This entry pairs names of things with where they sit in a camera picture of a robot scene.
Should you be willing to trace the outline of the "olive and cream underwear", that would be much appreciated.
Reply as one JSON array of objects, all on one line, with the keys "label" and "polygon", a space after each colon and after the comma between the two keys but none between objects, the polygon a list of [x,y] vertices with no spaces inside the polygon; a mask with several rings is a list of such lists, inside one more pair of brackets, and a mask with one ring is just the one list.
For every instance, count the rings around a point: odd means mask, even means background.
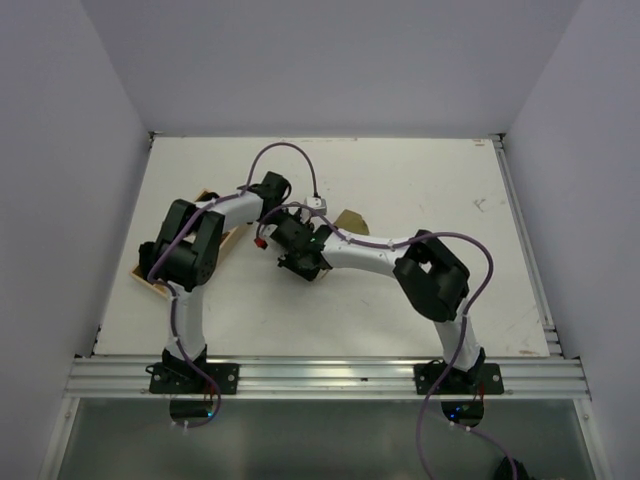
[{"label": "olive and cream underwear", "polygon": [[[352,210],[343,210],[334,221],[334,226],[347,237],[359,239],[361,236],[369,235],[369,227],[362,215]],[[362,249],[358,250],[355,246],[348,245],[334,233],[325,240],[321,256],[329,268],[321,269],[318,279],[326,276],[330,270],[360,269],[367,262]]]}]

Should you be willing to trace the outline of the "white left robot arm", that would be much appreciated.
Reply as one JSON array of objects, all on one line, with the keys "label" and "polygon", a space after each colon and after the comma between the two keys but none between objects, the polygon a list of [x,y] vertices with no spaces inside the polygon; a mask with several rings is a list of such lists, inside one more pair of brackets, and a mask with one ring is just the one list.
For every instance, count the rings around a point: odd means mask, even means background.
[{"label": "white left robot arm", "polygon": [[173,201],[158,236],[139,248],[139,266],[152,284],[169,292],[169,336],[158,377],[172,375],[185,392],[201,390],[208,379],[203,333],[203,287],[217,267],[222,237],[236,227],[265,218],[288,198],[291,184],[269,171],[259,183],[195,202]]}]

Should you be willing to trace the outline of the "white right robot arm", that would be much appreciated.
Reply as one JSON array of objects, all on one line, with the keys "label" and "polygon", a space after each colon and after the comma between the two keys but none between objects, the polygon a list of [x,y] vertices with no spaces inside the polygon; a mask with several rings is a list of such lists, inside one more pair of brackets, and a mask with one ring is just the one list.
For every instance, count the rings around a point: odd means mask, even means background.
[{"label": "white right robot arm", "polygon": [[323,271],[353,269],[394,279],[413,309],[435,323],[451,389],[468,392],[481,380],[486,355],[464,313],[470,272],[437,237],[369,239],[329,224],[318,227],[281,214],[258,234],[280,250],[278,265],[313,281]]}]

